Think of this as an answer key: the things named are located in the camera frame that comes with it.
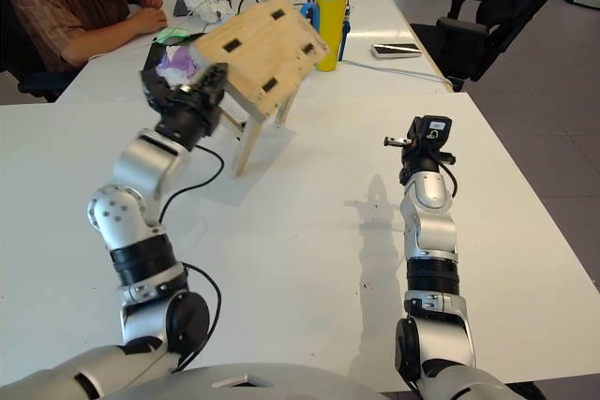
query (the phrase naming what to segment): smartphone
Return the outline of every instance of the smartphone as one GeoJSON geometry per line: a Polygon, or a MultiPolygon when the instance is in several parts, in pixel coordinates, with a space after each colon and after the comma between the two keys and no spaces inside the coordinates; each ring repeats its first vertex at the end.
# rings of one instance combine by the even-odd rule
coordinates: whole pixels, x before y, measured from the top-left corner
{"type": "Polygon", "coordinates": [[[371,53],[375,58],[412,58],[421,56],[416,44],[373,44],[371,53]]]}

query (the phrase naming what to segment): yellow water bottle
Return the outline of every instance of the yellow water bottle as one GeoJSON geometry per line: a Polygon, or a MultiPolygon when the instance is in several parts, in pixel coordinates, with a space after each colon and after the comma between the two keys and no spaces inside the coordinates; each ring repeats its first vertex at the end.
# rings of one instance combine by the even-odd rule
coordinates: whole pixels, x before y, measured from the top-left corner
{"type": "Polygon", "coordinates": [[[346,16],[347,0],[315,0],[302,6],[304,16],[312,15],[312,24],[329,46],[329,54],[317,65],[328,72],[338,66],[339,44],[341,43],[346,16]]]}

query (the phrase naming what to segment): white table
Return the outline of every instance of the white table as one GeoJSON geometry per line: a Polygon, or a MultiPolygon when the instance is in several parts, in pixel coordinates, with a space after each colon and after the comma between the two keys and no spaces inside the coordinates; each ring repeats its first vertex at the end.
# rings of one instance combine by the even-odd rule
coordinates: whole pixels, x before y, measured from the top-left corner
{"type": "MultiPolygon", "coordinates": [[[[399,153],[383,137],[427,113],[454,119],[452,213],[479,367],[506,382],[600,371],[600,296],[466,94],[308,96],[287,128],[265,126],[241,178],[225,170],[172,205],[177,257],[223,291],[196,365],[303,363],[406,389],[393,365],[407,288],[399,153]]],[[[117,277],[85,208],[157,118],[141,102],[0,108],[0,383],[119,342],[117,277]]],[[[202,144],[226,161],[234,151],[223,126],[202,144]]],[[[192,160],[179,187],[217,166],[192,160]]],[[[214,307],[196,275],[191,287],[214,307]]]]}
{"type": "MultiPolygon", "coordinates": [[[[234,10],[240,0],[232,0],[234,10]]],[[[164,0],[164,11],[169,23],[176,26],[182,18],[173,17],[175,0],[164,0]]],[[[250,7],[248,0],[244,8],[250,7]]],[[[409,25],[393,0],[351,0],[352,31],[348,37],[344,57],[379,67],[396,67],[407,70],[439,74],[427,55],[403,60],[376,61],[370,46],[383,42],[415,41],[409,25]]],[[[189,19],[182,25],[190,32],[200,32],[205,23],[189,19]]],[[[138,37],[121,49],[88,63],[82,73],[61,95],[60,102],[111,102],[115,100],[142,101],[139,71],[148,54],[152,38],[138,37]]],[[[353,96],[398,92],[398,94],[445,93],[448,86],[440,81],[375,72],[358,67],[341,66],[334,73],[314,73],[307,81],[307,89],[324,91],[332,95],[353,96]]]]}

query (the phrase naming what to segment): green object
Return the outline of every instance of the green object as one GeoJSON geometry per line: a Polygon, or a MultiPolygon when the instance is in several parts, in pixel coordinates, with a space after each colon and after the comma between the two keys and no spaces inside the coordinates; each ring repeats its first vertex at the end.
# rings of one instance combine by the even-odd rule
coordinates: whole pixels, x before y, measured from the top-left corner
{"type": "Polygon", "coordinates": [[[165,28],[157,36],[157,43],[163,46],[172,46],[190,36],[188,30],[183,28],[165,28]]]}

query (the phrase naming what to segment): man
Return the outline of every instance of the man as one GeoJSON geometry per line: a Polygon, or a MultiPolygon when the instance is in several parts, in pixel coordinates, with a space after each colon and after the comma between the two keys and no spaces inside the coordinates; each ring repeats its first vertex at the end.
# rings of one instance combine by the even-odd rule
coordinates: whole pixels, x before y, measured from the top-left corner
{"type": "Polygon", "coordinates": [[[50,72],[72,72],[101,53],[167,25],[162,0],[12,0],[50,72]],[[142,10],[127,19],[128,1],[142,10]]]}

